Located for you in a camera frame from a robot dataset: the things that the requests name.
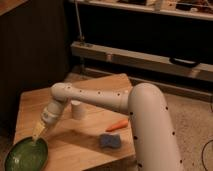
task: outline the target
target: sponge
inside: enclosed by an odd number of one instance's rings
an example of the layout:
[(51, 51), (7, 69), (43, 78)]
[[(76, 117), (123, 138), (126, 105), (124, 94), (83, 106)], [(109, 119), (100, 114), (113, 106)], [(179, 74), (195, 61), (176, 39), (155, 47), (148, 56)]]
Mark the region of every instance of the sponge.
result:
[(121, 139), (119, 134), (101, 134), (100, 135), (100, 146), (101, 148), (110, 147), (110, 148), (120, 148)]

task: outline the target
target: dark wall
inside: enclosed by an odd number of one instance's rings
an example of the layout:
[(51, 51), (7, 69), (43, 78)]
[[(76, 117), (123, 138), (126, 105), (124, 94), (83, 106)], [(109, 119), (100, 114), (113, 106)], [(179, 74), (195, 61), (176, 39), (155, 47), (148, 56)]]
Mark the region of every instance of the dark wall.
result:
[(0, 127), (14, 131), (20, 93), (69, 71), (62, 0), (29, 0), (0, 16)]
[[(74, 23), (73, 4), (69, 11)], [(91, 5), (79, 11), (86, 42), (213, 64), (213, 21)]]

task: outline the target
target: wooden tabletop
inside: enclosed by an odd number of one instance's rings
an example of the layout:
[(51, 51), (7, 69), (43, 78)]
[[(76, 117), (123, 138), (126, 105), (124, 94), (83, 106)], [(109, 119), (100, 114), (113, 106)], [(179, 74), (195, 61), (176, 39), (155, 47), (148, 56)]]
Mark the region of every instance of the wooden tabletop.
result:
[(0, 16), (25, 2), (27, 0), (0, 0)]
[[(95, 90), (130, 90), (131, 83), (125, 74), (113, 75), (74, 83), (76, 87)], [(21, 95), (14, 144), (32, 135), (43, 108), (50, 101), (50, 89), (44, 88)], [(70, 106), (51, 133), (45, 135), (49, 156), (45, 170), (84, 170), (134, 155), (130, 125), (117, 130), (120, 134), (120, 149), (100, 148), (99, 136), (110, 124), (127, 116), (85, 104), (86, 117), (74, 120)]]

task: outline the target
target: green plate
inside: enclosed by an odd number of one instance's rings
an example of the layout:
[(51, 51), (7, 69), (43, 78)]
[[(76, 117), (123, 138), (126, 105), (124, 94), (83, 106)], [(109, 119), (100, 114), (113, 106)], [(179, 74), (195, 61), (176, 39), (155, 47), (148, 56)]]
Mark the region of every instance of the green plate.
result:
[(6, 171), (40, 171), (48, 155), (47, 144), (43, 139), (36, 142), (32, 137), (19, 141), (11, 149), (5, 160)]

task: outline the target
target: orange carrot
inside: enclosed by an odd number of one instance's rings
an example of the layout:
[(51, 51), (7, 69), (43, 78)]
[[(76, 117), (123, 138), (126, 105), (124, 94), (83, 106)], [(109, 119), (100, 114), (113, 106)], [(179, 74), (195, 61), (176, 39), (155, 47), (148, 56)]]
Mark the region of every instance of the orange carrot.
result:
[(112, 132), (112, 131), (115, 131), (117, 129), (121, 129), (121, 128), (125, 128), (128, 126), (128, 118), (126, 119), (122, 119), (112, 125), (110, 125), (107, 129), (106, 129), (106, 132)]

